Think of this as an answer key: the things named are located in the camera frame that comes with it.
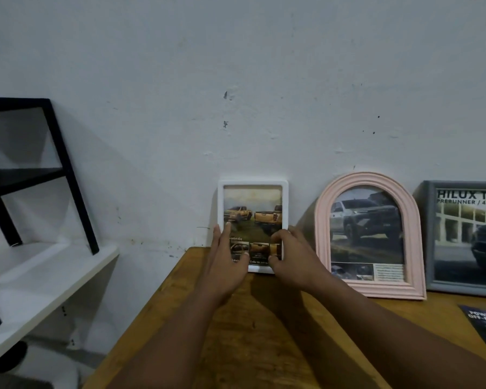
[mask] wood grain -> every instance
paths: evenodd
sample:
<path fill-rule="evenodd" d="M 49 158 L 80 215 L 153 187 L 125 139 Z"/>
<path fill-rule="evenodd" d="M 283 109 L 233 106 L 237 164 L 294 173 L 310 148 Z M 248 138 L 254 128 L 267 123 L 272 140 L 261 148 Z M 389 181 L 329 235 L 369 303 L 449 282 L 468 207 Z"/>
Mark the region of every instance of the wood grain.
<path fill-rule="evenodd" d="M 187 250 L 85 389 L 105 387 L 193 289 L 208 248 Z M 486 345 L 457 304 L 486 298 L 428 293 L 427 301 L 376 299 L 389 310 L 486 359 Z M 272 275 L 248 274 L 214 315 L 195 387 L 389 388 L 343 329 L 310 295 Z"/>

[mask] picture frame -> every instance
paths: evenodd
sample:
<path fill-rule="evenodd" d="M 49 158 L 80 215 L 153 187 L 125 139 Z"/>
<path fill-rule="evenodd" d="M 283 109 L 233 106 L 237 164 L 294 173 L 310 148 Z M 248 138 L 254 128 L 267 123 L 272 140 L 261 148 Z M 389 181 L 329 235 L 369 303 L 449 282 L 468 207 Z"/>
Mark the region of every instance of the picture frame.
<path fill-rule="evenodd" d="M 486 297 L 486 182 L 426 180 L 415 196 L 427 289 Z"/>
<path fill-rule="evenodd" d="M 399 208 L 403 229 L 403 277 L 402 280 L 397 279 L 397 281 L 344 281 L 368 297 L 425 300 L 427 292 L 418 207 L 413 196 L 401 184 L 388 176 L 375 172 L 351 173 L 338 177 L 324 189 L 315 206 L 315 241 L 319 259 L 328 270 L 332 271 L 330 236 L 333 237 L 333 235 L 330 234 L 330 215 L 333 203 L 344 192 L 361 186 L 386 192 Z"/>
<path fill-rule="evenodd" d="M 276 196 L 270 197 L 270 190 L 275 189 L 280 190 L 280 203 Z M 231 238 L 231 251 L 234 249 L 249 252 L 251 258 L 249 272 L 273 274 L 272 268 L 268 265 L 268 254 L 278 255 L 281 259 L 282 243 L 279 245 L 270 243 L 269 237 L 279 229 L 288 229 L 288 189 L 287 180 L 242 179 L 218 182 L 218 225 L 222 230 L 227 221 L 232 222 L 231 235 L 235 232 L 234 228 L 240 228 L 240 225 L 248 230 L 247 234 L 245 230 L 240 230 L 243 232 L 243 237 L 239 239 L 244 240 L 236 241 L 235 238 Z M 238 193 L 237 191 L 241 190 L 242 193 L 240 196 L 234 194 L 228 196 L 229 192 L 226 193 L 226 190 L 230 190 L 230 193 L 233 191 Z M 245 195 L 245 190 L 252 191 L 251 199 Z M 268 195 L 268 197 L 260 200 L 261 195 Z"/>

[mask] white picture frame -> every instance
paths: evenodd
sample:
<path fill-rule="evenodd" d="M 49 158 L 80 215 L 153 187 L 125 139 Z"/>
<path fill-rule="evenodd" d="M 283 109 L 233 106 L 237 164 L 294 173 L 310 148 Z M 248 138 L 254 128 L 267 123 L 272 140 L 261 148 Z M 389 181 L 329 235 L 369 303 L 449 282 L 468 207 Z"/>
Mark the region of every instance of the white picture frame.
<path fill-rule="evenodd" d="M 218 225 L 223 230 L 225 227 L 224 222 L 224 200 L 225 200 L 225 187 L 226 186 L 277 186 L 281 187 L 281 204 L 282 204 L 282 228 L 288 229 L 288 196 L 289 196 L 289 184 L 287 180 L 259 180 L 259 179 L 243 179 L 243 180 L 220 180 L 218 182 Z M 270 266 L 260 266 L 250 264 L 248 271 L 251 273 L 267 273 L 273 274 L 274 271 Z"/>

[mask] yellow pickup truck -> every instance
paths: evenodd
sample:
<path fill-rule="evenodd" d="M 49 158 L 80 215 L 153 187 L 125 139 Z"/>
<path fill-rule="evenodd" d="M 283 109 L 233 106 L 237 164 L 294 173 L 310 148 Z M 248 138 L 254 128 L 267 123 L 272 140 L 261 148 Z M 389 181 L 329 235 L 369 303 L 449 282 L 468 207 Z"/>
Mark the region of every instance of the yellow pickup truck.
<path fill-rule="evenodd" d="M 273 212 L 255 212 L 254 222 L 267 235 L 277 232 L 282 228 L 282 205 L 276 205 Z"/>
<path fill-rule="evenodd" d="M 243 220 L 250 220 L 252 218 L 252 210 L 247 209 L 246 206 L 234 206 L 223 212 L 223 221 L 240 222 Z"/>

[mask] left hand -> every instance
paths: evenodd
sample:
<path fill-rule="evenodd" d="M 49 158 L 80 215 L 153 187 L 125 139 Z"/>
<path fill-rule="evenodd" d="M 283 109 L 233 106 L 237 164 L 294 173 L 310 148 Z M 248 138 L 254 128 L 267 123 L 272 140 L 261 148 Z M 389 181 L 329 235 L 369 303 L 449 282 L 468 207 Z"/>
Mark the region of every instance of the left hand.
<path fill-rule="evenodd" d="M 211 250 L 197 286 L 200 292 L 215 298 L 218 303 L 228 298 L 240 286 L 250 262 L 248 253 L 241 254 L 238 262 L 232 261 L 229 246 L 231 226 L 227 222 L 223 233 L 217 224 L 214 226 Z"/>

